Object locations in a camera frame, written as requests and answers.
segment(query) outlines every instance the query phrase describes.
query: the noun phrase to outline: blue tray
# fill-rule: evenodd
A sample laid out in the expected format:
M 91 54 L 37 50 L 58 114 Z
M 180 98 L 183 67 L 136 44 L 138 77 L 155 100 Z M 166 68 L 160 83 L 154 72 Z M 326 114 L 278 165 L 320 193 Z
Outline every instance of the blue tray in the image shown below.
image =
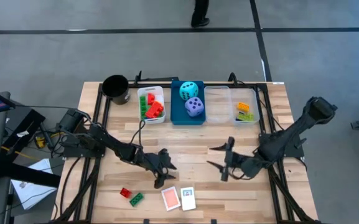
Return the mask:
M 191 81 L 198 86 L 198 95 L 204 104 L 204 111 L 200 115 L 190 117 L 185 108 L 185 100 L 179 95 L 181 84 L 187 81 L 172 81 L 171 83 L 171 121 L 174 125 L 202 125 L 205 121 L 205 99 L 204 99 L 204 82 Z

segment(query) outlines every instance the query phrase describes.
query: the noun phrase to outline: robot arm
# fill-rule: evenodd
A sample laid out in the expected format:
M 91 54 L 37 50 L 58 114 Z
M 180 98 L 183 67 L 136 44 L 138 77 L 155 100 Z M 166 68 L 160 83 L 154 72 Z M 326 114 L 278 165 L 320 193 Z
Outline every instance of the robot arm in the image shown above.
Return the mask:
M 331 105 L 322 97 L 312 97 L 304 106 L 302 116 L 286 130 L 278 131 L 269 137 L 269 140 L 261 143 L 254 151 L 254 156 L 245 156 L 232 152 L 235 140 L 229 137 L 228 143 L 213 150 L 225 150 L 225 167 L 218 164 L 214 166 L 220 168 L 222 181 L 227 181 L 228 176 L 235 176 L 228 173 L 228 168 L 241 169 L 245 176 L 255 177 L 262 168 L 268 168 L 284 157 L 284 150 L 292 138 L 303 133 L 306 129 L 315 124 L 327 124 L 335 114 L 337 107 Z
M 154 182 L 156 189 L 162 187 L 165 180 L 175 178 L 168 173 L 168 169 L 176 170 L 177 168 L 171 163 L 167 149 L 161 149 L 158 154 L 144 153 L 141 145 L 133 144 L 132 141 L 130 143 L 119 141 L 100 124 L 91 122 L 90 128 L 85 129 L 83 127 L 84 118 L 91 121 L 88 114 L 78 110 L 69 111 L 68 114 L 70 116 L 58 125 L 59 130 L 70 136 L 62 143 L 62 146 L 82 147 L 91 151 L 107 147 L 114 151 L 121 161 L 150 170 L 156 177 Z M 139 135 L 143 127 L 144 121 L 141 121 L 137 132 Z

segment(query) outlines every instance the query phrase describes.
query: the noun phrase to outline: plastic container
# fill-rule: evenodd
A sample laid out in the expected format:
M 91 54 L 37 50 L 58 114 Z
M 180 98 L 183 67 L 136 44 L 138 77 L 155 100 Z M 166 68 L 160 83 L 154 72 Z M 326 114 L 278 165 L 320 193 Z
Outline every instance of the plastic container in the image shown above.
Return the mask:
M 232 119 L 230 88 L 227 86 L 206 86 L 205 115 L 208 123 L 226 123 Z
M 239 113 L 237 104 L 239 102 L 245 103 L 249 106 L 248 113 L 254 115 L 253 121 L 237 121 L 236 117 Z M 256 93 L 250 88 L 232 88 L 231 89 L 231 108 L 232 120 L 234 124 L 254 124 L 259 121 L 258 104 L 256 101 Z
M 185 108 L 185 100 L 179 95 L 179 88 L 181 84 L 187 81 L 172 81 L 171 83 L 171 121 L 174 125 L 202 125 L 205 121 L 205 110 L 200 115 L 190 117 Z M 204 104 L 204 82 L 203 81 L 191 81 L 198 86 L 198 95 Z
M 166 120 L 166 106 L 164 104 L 164 91 L 161 86 L 152 86 L 138 89 L 138 102 L 139 102 L 139 120 L 141 120 L 141 102 L 139 101 L 139 97 L 144 95 L 147 98 L 147 94 L 152 93 L 154 95 L 162 96 L 162 105 L 164 106 L 163 115 L 161 118 L 153 118 L 153 119 L 145 119 L 144 122 L 146 124 L 158 124 L 163 123 Z

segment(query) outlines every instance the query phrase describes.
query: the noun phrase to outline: black cup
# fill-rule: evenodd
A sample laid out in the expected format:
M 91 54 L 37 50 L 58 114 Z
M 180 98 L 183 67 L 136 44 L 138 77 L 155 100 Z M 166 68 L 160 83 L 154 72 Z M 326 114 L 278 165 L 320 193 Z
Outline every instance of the black cup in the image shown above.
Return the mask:
M 123 105 L 130 97 L 128 80 L 122 75 L 112 75 L 103 82 L 102 92 L 115 104 Z

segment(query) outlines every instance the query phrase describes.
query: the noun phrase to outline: wooden plank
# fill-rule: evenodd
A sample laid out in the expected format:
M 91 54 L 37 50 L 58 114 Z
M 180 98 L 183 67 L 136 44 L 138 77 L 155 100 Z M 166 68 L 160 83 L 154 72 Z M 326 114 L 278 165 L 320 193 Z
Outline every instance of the wooden plank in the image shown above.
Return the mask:
M 84 83 L 79 103 L 79 108 L 91 116 L 98 85 L 99 82 Z M 275 119 L 284 128 L 288 127 L 294 120 L 284 85 L 268 83 L 268 90 Z M 111 104 L 107 129 L 120 141 L 130 141 L 139 127 L 136 91 L 137 89 L 130 89 L 132 97 L 125 105 Z M 241 91 L 242 89 L 236 89 L 236 94 L 242 94 Z M 176 179 L 166 181 L 163 189 L 171 186 L 175 186 L 177 190 L 182 187 L 194 187 L 197 208 L 185 212 L 178 208 L 167 212 L 161 197 L 162 189 L 154 189 L 154 176 L 151 172 L 121 162 L 113 151 L 107 149 L 105 158 L 101 161 L 92 223 L 141 223 L 145 218 L 150 219 L 151 223 L 209 223 L 211 219 L 217 219 L 219 223 L 275 223 L 266 170 L 262 170 L 252 180 L 230 178 L 228 182 L 222 182 L 216 168 L 206 163 L 208 160 L 223 164 L 225 153 L 211 151 L 208 148 L 221 146 L 227 141 L 228 136 L 236 139 L 234 151 L 252 155 L 252 151 L 259 145 L 259 125 L 234 126 L 231 123 L 205 123 L 201 126 L 174 126 L 169 118 L 169 88 L 164 89 L 164 101 L 167 112 L 166 121 L 162 124 L 147 125 L 142 130 L 142 145 L 145 152 L 158 152 L 162 148 L 169 150 L 172 162 L 178 169 L 170 170 Z M 216 104 L 220 103 L 222 100 L 217 99 Z M 102 103 L 99 121 L 103 114 L 103 105 L 104 103 Z M 268 114 L 265 109 L 263 114 L 267 130 L 269 130 Z M 63 168 L 56 199 L 58 205 L 63 181 L 73 162 L 74 159 L 67 160 Z M 64 207 L 70 204 L 78 192 L 82 167 L 83 159 L 75 166 L 68 180 L 63 200 Z M 307 214 L 312 218 L 317 218 L 304 166 L 295 159 L 285 159 L 284 168 L 294 198 Z M 122 187 L 133 191 L 134 194 L 142 192 L 144 200 L 137 207 L 132 207 L 129 200 L 119 194 Z M 82 218 L 85 217 L 87 205 L 88 194 L 85 195 L 82 204 Z M 284 211 L 282 197 L 281 207 Z

